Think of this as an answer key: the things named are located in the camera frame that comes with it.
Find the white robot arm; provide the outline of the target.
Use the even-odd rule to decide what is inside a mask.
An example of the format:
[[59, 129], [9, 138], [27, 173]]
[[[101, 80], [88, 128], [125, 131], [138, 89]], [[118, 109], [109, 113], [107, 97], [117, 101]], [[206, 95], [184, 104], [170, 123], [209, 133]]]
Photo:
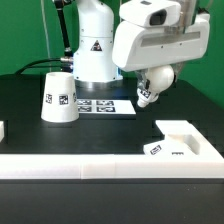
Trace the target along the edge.
[[110, 7], [100, 0], [77, 0], [79, 47], [73, 76], [84, 88], [119, 85], [121, 73], [173, 65], [203, 57], [210, 14], [199, 0], [130, 0], [114, 24]]

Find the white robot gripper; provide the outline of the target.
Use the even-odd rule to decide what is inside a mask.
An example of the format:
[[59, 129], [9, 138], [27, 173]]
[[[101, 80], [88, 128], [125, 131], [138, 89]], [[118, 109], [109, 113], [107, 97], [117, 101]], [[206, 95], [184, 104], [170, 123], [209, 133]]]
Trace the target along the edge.
[[205, 54], [209, 20], [208, 14], [197, 15], [195, 23], [184, 33], [167, 33], [165, 27], [143, 28], [123, 21], [115, 33], [112, 60], [123, 71], [137, 70], [137, 87], [143, 90], [148, 90], [150, 85], [147, 68], [173, 64], [174, 81], [177, 81], [184, 68], [183, 61]]

